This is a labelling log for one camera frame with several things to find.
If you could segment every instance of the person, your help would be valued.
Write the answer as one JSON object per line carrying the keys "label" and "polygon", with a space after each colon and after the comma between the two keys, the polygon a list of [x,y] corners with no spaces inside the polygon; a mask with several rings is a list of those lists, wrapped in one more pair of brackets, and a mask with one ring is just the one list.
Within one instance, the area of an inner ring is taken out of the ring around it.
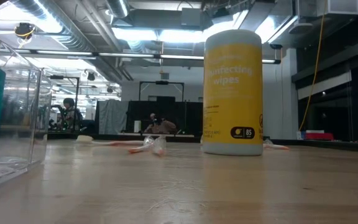
{"label": "person", "polygon": [[169,134],[177,131],[177,126],[174,123],[167,121],[165,118],[159,118],[155,113],[150,114],[150,119],[153,123],[146,128],[145,133]]}
{"label": "person", "polygon": [[65,98],[63,100],[63,106],[65,107],[64,118],[66,122],[66,129],[73,129],[75,117],[75,130],[79,131],[83,117],[78,108],[74,110],[74,105],[75,102],[73,98]]}

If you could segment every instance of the dark hair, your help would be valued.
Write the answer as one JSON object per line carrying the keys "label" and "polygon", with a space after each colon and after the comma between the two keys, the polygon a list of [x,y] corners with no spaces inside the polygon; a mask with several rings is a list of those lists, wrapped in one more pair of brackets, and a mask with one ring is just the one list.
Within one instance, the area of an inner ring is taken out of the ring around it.
{"label": "dark hair", "polygon": [[63,104],[68,103],[70,106],[74,106],[74,100],[72,98],[65,98]]}

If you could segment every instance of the white wall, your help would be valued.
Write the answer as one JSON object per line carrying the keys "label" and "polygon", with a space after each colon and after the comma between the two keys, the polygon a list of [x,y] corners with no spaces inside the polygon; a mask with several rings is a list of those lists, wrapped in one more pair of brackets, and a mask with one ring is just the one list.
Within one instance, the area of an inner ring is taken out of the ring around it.
{"label": "white wall", "polygon": [[[296,51],[287,50],[282,65],[263,66],[264,81],[264,135],[272,139],[296,139],[298,130],[298,96],[291,76],[296,73]],[[149,96],[175,96],[181,93],[171,85],[150,84],[142,92],[141,100]],[[185,84],[185,100],[198,102],[203,96],[202,85]],[[138,100],[139,82],[123,83],[121,100]]]}
{"label": "white wall", "polygon": [[[177,102],[182,101],[181,98],[181,85],[176,84],[175,86],[169,85],[156,85],[150,83],[142,84],[142,94],[140,100],[147,101],[149,96],[174,96]],[[203,86],[202,85],[189,85],[185,84],[184,100],[190,102],[198,102],[198,98],[203,97]],[[136,101],[139,100],[139,82],[130,82],[122,84],[122,101]]]}

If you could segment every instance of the wooden table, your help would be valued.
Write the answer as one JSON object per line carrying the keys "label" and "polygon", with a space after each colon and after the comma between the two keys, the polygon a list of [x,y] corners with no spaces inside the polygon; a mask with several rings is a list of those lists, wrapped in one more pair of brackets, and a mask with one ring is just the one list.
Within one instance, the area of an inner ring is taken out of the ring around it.
{"label": "wooden table", "polygon": [[50,141],[43,167],[0,186],[0,223],[358,223],[358,153],[171,143],[159,158]]}

